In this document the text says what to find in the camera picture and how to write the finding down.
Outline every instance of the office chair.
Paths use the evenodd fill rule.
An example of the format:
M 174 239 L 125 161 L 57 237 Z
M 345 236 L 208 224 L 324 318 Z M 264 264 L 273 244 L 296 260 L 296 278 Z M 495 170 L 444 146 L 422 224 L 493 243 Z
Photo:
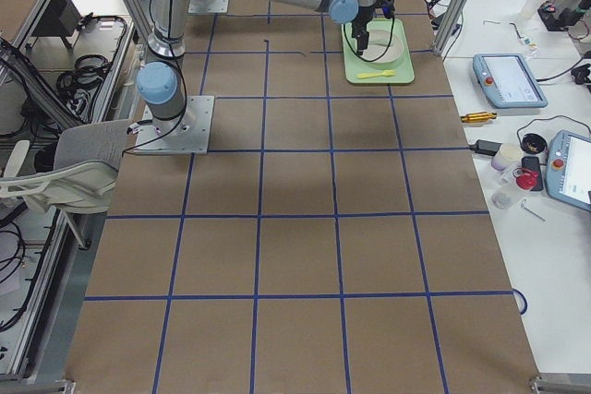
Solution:
M 90 241 L 82 236 L 73 214 L 109 209 L 130 123 L 115 120 L 67 129 L 48 173 L 17 177 L 30 144 L 19 141 L 0 178 L 0 198 L 22 197 L 30 210 L 40 213 L 50 207 L 61 210 L 79 246 L 88 249 Z

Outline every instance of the tablet screen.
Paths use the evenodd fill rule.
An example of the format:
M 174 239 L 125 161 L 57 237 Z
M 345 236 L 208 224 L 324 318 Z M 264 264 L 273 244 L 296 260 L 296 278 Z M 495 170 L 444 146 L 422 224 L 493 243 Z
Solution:
M 536 89 L 532 86 L 529 76 L 517 57 L 484 57 L 484 60 L 503 101 L 508 103 L 540 101 Z
M 570 137 L 561 193 L 566 197 L 590 204 L 591 174 L 589 171 L 591 171 L 591 143 L 577 137 Z

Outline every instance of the yellow screwdriver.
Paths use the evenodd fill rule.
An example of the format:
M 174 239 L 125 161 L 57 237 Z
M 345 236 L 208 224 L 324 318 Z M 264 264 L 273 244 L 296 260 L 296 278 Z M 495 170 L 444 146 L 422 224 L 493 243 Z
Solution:
M 460 116 L 460 120 L 464 124 L 479 124 L 479 123 L 487 122 L 488 120 L 496 119 L 496 118 L 497 118 L 496 113 L 488 113 L 486 111 L 483 111 L 482 113 L 469 113 L 469 114 Z

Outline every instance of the green tray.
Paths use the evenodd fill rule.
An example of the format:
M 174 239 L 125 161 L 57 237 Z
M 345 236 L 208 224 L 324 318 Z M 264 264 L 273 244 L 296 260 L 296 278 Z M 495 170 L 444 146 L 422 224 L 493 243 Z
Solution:
M 386 30 L 390 32 L 392 23 L 388 19 L 375 18 L 368 23 L 368 30 Z M 347 23 L 344 26 L 344 30 L 347 33 L 347 37 L 351 35 L 351 24 Z M 349 45 L 343 38 L 343 52 L 344 52 L 344 72 L 347 80 L 351 83 L 358 84 L 395 84 L 403 85 L 410 83 L 415 80 L 415 71 L 413 70 L 413 64 L 410 60 L 410 53 L 408 52 L 408 43 L 406 43 L 406 36 L 404 35 L 403 22 L 396 18 L 394 21 L 394 34 L 402 41 L 404 45 L 403 55 L 398 59 L 390 62 L 389 64 L 372 64 L 364 62 L 355 56 L 355 53 L 351 51 Z M 349 37 L 349 41 L 355 44 L 354 40 Z M 393 69 L 396 71 L 396 75 L 390 78 L 357 78 L 359 73 L 371 73 L 373 71 L 383 71 L 384 69 Z

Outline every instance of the blue tablet frame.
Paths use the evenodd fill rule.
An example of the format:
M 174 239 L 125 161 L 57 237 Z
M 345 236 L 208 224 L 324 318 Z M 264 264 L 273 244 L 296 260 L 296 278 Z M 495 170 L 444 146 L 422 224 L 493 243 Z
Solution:
M 488 69 L 485 57 L 512 57 L 517 60 L 519 66 L 522 68 L 522 73 L 532 86 L 532 92 L 537 97 L 537 101 L 504 101 L 501 93 L 496 87 L 496 83 L 486 85 L 485 79 L 490 77 L 490 70 Z M 548 100 L 542 92 L 542 89 L 536 82 L 536 77 L 529 70 L 529 66 L 525 59 L 520 54 L 476 54 L 472 59 L 472 67 L 476 74 L 476 79 L 482 87 L 488 101 L 496 108 L 544 108 L 548 106 Z
M 577 200 L 576 198 L 565 196 L 561 193 L 572 137 L 591 143 L 591 138 L 583 137 L 566 130 L 560 131 L 552 139 L 549 145 L 548 164 L 546 166 L 546 191 L 550 197 L 575 205 L 577 208 L 591 211 L 591 205 L 584 203 L 581 200 Z M 557 159 L 564 161 L 564 166 L 559 170 L 552 167 L 552 163 Z

